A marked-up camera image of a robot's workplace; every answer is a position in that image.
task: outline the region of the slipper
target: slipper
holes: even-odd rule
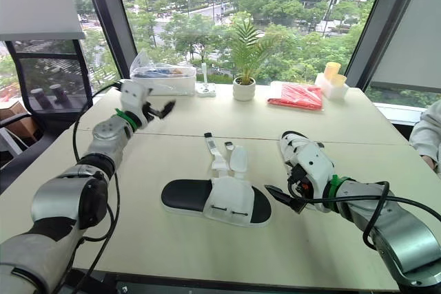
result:
[[[249,182],[230,176],[173,180],[164,187],[161,201],[168,211],[242,227],[264,227],[271,217],[267,197]]]

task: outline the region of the red package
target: red package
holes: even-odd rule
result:
[[[272,82],[268,103],[310,110],[322,109],[322,91],[316,85]]]

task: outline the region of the silver robotic arm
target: silver robotic arm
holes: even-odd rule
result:
[[[302,134],[285,132],[280,148],[288,166],[291,196],[267,185],[270,194],[297,213],[307,205],[321,212],[339,213],[366,233],[366,241],[367,236],[371,238],[373,244],[367,244],[379,252],[402,293],[440,294],[441,247],[430,229],[398,205],[396,200],[403,199],[393,200],[395,196],[385,191],[389,183],[339,178],[320,147]],[[388,193],[388,200],[377,210],[383,192]]]
[[[107,187],[123,149],[137,129],[165,117],[146,102],[147,90],[122,80],[122,110],[93,129],[93,141],[78,163],[43,184],[32,201],[34,226],[0,245],[2,293],[49,294],[63,281],[85,231],[106,214]]]

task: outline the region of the green ring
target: green ring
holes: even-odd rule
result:
[[[335,198],[336,194],[337,194],[337,190],[338,188],[341,186],[341,184],[348,180],[349,177],[342,177],[339,178],[337,175],[332,175],[332,179],[330,182],[331,188],[329,189],[329,193],[328,193],[328,198]],[[332,203],[331,204],[331,209],[335,212],[337,212],[337,204],[336,203]]]
[[[133,132],[135,132],[138,129],[138,125],[136,125],[136,123],[129,116],[127,116],[126,113],[122,112],[118,108],[115,108],[115,110],[117,116],[124,118],[130,124],[130,126],[133,129]]]

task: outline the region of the office chair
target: office chair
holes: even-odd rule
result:
[[[85,103],[92,106],[88,69],[79,41],[6,41],[6,46],[17,69],[28,113],[0,121],[0,127],[31,116],[43,135],[0,171],[0,194],[76,120]]]

